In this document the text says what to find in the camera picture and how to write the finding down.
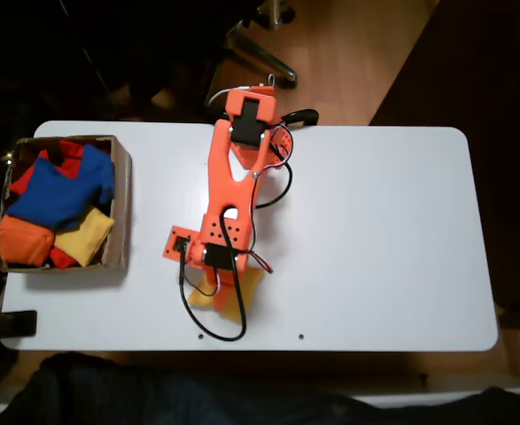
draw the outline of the black handle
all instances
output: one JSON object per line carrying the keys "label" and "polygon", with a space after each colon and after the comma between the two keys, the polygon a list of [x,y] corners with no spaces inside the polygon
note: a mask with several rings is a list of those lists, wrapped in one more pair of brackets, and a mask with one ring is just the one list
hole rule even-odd
{"label": "black handle", "polygon": [[284,115],[281,120],[285,125],[302,121],[304,126],[316,126],[319,122],[319,112],[315,109],[299,109]]}

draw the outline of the wire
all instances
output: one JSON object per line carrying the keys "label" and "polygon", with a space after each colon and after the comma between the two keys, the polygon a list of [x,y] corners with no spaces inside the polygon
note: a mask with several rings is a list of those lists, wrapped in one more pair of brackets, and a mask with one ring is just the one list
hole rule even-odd
{"label": "wire", "polygon": [[[293,153],[293,135],[291,134],[291,131],[283,124],[283,123],[280,123],[280,124],[277,124],[277,129],[279,128],[285,128],[287,130],[287,132],[289,133],[289,137],[291,139],[291,147],[290,147],[290,150],[287,154],[287,157],[285,157],[284,159],[282,159],[282,161],[279,163],[279,164],[270,164],[268,166],[265,166],[259,173],[258,175],[256,176],[256,181],[255,183],[253,184],[253,189],[252,189],[252,197],[250,198],[250,217],[252,219],[252,235],[253,235],[253,240],[252,240],[252,246],[250,246],[250,249],[247,251],[248,253],[249,252],[253,252],[253,247],[255,246],[256,244],[256,225],[255,223],[253,222],[253,199],[255,197],[255,193],[256,193],[256,189],[258,188],[258,181],[260,180],[260,176],[263,172],[265,172],[266,170],[268,170],[269,168],[274,168],[274,167],[278,167],[278,166],[285,166],[287,165],[287,163],[289,162],[289,158],[291,157],[291,154]],[[290,179],[291,179],[291,167],[288,168],[288,171],[290,171]]]}
{"label": "wire", "polygon": [[184,276],[184,280],[190,285],[192,286],[195,290],[197,290],[198,292],[200,292],[202,295],[204,295],[205,297],[214,297],[216,294],[218,294],[218,292],[220,292],[221,290],[221,281],[220,281],[220,278],[218,277],[218,271],[216,269],[214,269],[214,276],[215,276],[215,280],[216,280],[216,289],[214,290],[214,292],[212,294],[207,294],[206,292],[204,292],[202,289],[200,289],[197,285],[195,285],[194,283],[192,283],[189,278],[187,277],[187,275]]}
{"label": "wire", "polygon": [[[66,17],[68,18],[68,20],[71,22],[71,24],[73,24],[73,20],[71,19],[71,17],[69,16],[68,14],[68,11],[66,10],[66,7],[65,7],[65,4],[63,3],[63,0],[58,0],[58,2],[60,3],[61,7],[63,8],[63,12],[65,13]],[[104,90],[106,92],[106,95],[107,96],[110,96],[110,90],[108,89],[108,86],[106,86],[106,83],[104,81],[104,79],[102,78],[102,75],[100,75],[100,72],[98,71],[97,67],[94,65],[94,63],[92,62],[92,59],[90,59],[90,55],[89,53],[86,51],[86,49],[84,48],[84,46],[81,45],[81,49],[82,51],[84,52],[84,56],[86,56],[86,59],[90,62],[90,64],[92,65],[92,68],[94,69],[94,72],[95,74],[97,75],[97,78],[98,80],[100,81],[100,83],[102,84],[102,87],[104,87]]]}
{"label": "wire", "polygon": [[195,314],[192,312],[192,310],[189,307],[189,303],[187,303],[187,298],[185,298],[185,290],[184,290],[184,275],[185,275],[185,245],[181,248],[181,258],[179,260],[179,288],[181,291],[181,300],[182,304],[185,307],[185,310],[189,314],[192,321],[195,322],[195,324],[207,335],[211,336],[212,338],[219,339],[221,341],[225,342],[234,342],[238,339],[241,339],[245,335],[245,331],[247,330],[247,322],[245,318],[245,307],[244,307],[244,300],[242,298],[242,289],[240,288],[240,280],[238,278],[238,271],[237,271],[237,265],[236,265],[236,253],[234,252],[234,249],[232,248],[232,242],[230,241],[230,236],[228,234],[228,230],[226,229],[226,222],[224,218],[224,213],[229,210],[230,208],[233,208],[233,206],[229,205],[221,212],[220,217],[220,223],[221,223],[221,231],[224,235],[224,239],[226,240],[226,245],[229,250],[230,255],[230,262],[232,263],[232,273],[234,274],[234,286],[236,287],[236,298],[238,301],[238,307],[240,309],[240,317],[242,318],[242,328],[240,329],[240,333],[236,336],[220,336],[218,334],[215,334],[213,331],[208,330],[205,328],[205,326],[198,321],[197,317],[195,317]]}
{"label": "wire", "polygon": [[[269,145],[269,149],[271,149],[271,151],[273,151],[275,153],[275,155],[281,161],[284,161],[282,154],[279,153],[279,151],[273,144]],[[287,172],[289,173],[289,180],[287,181],[287,186],[285,186],[285,189],[283,189],[283,192],[281,192],[281,194],[279,194],[277,197],[273,198],[271,201],[266,202],[265,204],[256,205],[256,210],[260,210],[261,208],[267,208],[267,207],[279,202],[285,195],[287,195],[287,192],[289,192],[289,189],[291,188],[291,183],[293,181],[293,171],[291,170],[291,166],[289,165],[289,163],[286,162],[283,165],[285,166],[285,168],[287,168]]]}
{"label": "wire", "polygon": [[206,106],[210,106],[211,104],[213,104],[213,102],[216,100],[217,97],[223,95],[224,93],[228,93],[231,90],[249,90],[251,88],[252,88],[252,86],[238,86],[238,87],[231,87],[229,89],[219,90],[210,99],[208,99]]}

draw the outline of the wooden floor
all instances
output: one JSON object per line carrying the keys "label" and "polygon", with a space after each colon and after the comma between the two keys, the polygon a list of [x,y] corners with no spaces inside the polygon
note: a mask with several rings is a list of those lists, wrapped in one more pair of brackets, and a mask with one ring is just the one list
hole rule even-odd
{"label": "wooden floor", "polygon": [[[322,125],[367,125],[423,30],[434,0],[293,0],[297,18],[276,33],[248,35],[299,76],[294,90],[277,93],[279,112],[315,108]],[[234,63],[222,66],[218,89],[266,81]],[[359,323],[356,326],[368,326]],[[98,352],[123,364],[275,376],[384,374],[520,375],[517,335],[504,332],[480,353],[186,353]],[[22,352],[5,378],[25,383],[52,352]]]}

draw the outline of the orange bracket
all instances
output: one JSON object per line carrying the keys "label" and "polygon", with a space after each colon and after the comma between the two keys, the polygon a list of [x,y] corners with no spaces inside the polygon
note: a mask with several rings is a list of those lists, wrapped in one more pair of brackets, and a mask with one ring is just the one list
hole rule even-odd
{"label": "orange bracket", "polygon": [[[226,296],[234,290],[234,276],[231,266],[227,263],[226,240],[221,231],[220,217],[226,208],[236,208],[237,218],[224,218],[228,236],[236,257],[237,272],[242,273],[247,268],[249,255],[245,253],[252,236],[252,217],[250,203],[255,208],[259,190],[254,186],[260,184],[261,171],[269,164],[276,164],[279,159],[269,149],[273,143],[282,145],[286,150],[291,147],[291,140],[285,131],[276,131],[273,126],[280,122],[276,116],[275,90],[271,86],[253,87],[249,91],[233,89],[228,94],[226,112],[230,120],[218,120],[214,126],[213,142],[208,155],[208,188],[209,204],[204,215],[200,232],[185,228],[173,227],[163,256],[174,261],[181,259],[181,247],[185,245],[185,263],[187,266],[204,269],[209,282],[220,280],[220,291],[214,297],[216,309],[222,309]],[[242,144],[234,144],[232,130],[235,120],[243,117],[244,104],[257,103],[256,121],[252,127],[265,127],[261,134],[259,148]],[[230,148],[236,154],[242,167],[249,170],[246,177],[234,181],[229,164]]]}

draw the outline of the black cable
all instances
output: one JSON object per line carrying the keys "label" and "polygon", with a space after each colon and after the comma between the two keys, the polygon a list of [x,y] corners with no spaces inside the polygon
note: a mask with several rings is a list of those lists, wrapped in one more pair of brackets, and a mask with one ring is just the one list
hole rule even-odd
{"label": "black cable", "polygon": [[[277,148],[273,145],[273,144],[270,144],[269,145],[270,149],[274,151],[274,153],[276,154],[276,156],[281,160],[285,160],[285,158],[282,156],[282,154],[277,150]],[[285,190],[281,193],[281,195],[279,195],[279,197],[277,197],[276,199],[274,199],[273,201],[269,201],[267,202],[267,204],[269,205],[273,205],[275,202],[279,201],[282,197],[285,196],[285,194],[287,193],[287,191],[289,190],[289,187],[291,186],[291,182],[293,180],[293,172],[291,170],[291,166],[286,162],[285,163],[286,165],[286,168],[287,168],[287,171],[289,171],[289,181],[287,182],[287,187],[285,188]],[[258,187],[258,179],[256,179],[255,183],[253,184],[253,189],[252,189],[252,199],[253,197],[255,196],[256,194],[256,189]],[[252,246],[250,246],[250,249],[247,251],[247,252],[251,252],[253,251],[253,247],[255,246],[256,244],[256,225],[255,223],[253,222],[253,209],[250,211],[250,216],[251,216],[251,219],[252,219],[252,236],[253,236],[253,240],[252,240]]]}
{"label": "black cable", "polygon": [[[275,153],[275,155],[279,158],[280,161],[285,160],[283,155],[279,152],[279,150],[273,144],[269,145],[269,149],[271,149],[271,151],[273,151]],[[283,192],[281,192],[281,194],[279,194],[277,197],[275,197],[271,201],[266,202],[265,204],[256,205],[256,210],[259,210],[261,208],[267,208],[268,206],[271,206],[271,205],[275,204],[276,202],[279,202],[285,195],[287,195],[287,192],[289,192],[289,189],[291,188],[291,183],[293,181],[293,172],[291,170],[291,166],[289,165],[289,163],[286,162],[283,165],[285,166],[285,168],[287,168],[287,171],[289,172],[289,180],[287,181],[287,186],[285,186],[285,189],[283,190]]]}
{"label": "black cable", "polygon": [[238,279],[238,271],[236,266],[236,254],[234,252],[234,249],[232,248],[232,242],[230,241],[230,236],[228,234],[228,230],[226,229],[226,222],[224,219],[224,213],[229,210],[230,208],[233,208],[233,206],[227,206],[222,210],[221,216],[220,216],[220,222],[221,222],[221,231],[224,235],[224,239],[226,240],[226,245],[229,250],[230,255],[230,261],[232,263],[232,273],[234,274],[234,286],[236,287],[236,297],[238,300],[238,307],[240,309],[240,317],[242,318],[242,329],[240,330],[240,333],[236,336],[231,337],[225,337],[220,336],[218,334],[215,334],[214,332],[208,330],[205,328],[205,326],[198,321],[197,317],[195,317],[195,314],[192,312],[192,310],[189,307],[189,303],[187,303],[187,298],[185,298],[185,289],[184,289],[184,276],[185,276],[185,249],[186,246],[183,245],[181,248],[181,258],[179,259],[179,287],[181,290],[181,300],[182,304],[185,306],[185,310],[187,310],[187,313],[189,314],[192,321],[195,322],[195,324],[207,335],[211,336],[212,338],[219,339],[221,341],[225,342],[233,342],[237,341],[238,339],[241,339],[242,336],[245,335],[245,331],[247,330],[247,322],[245,318],[245,307],[244,307],[244,300],[242,298],[242,289],[240,288],[240,280]]}
{"label": "black cable", "polygon": [[200,289],[197,285],[195,285],[193,282],[191,282],[189,280],[189,278],[185,275],[183,277],[183,279],[190,285],[192,286],[195,290],[197,290],[198,292],[200,292],[202,295],[204,295],[205,297],[214,297],[216,294],[217,294],[217,290],[215,290],[212,294],[207,294],[206,292],[204,292],[202,289]]}

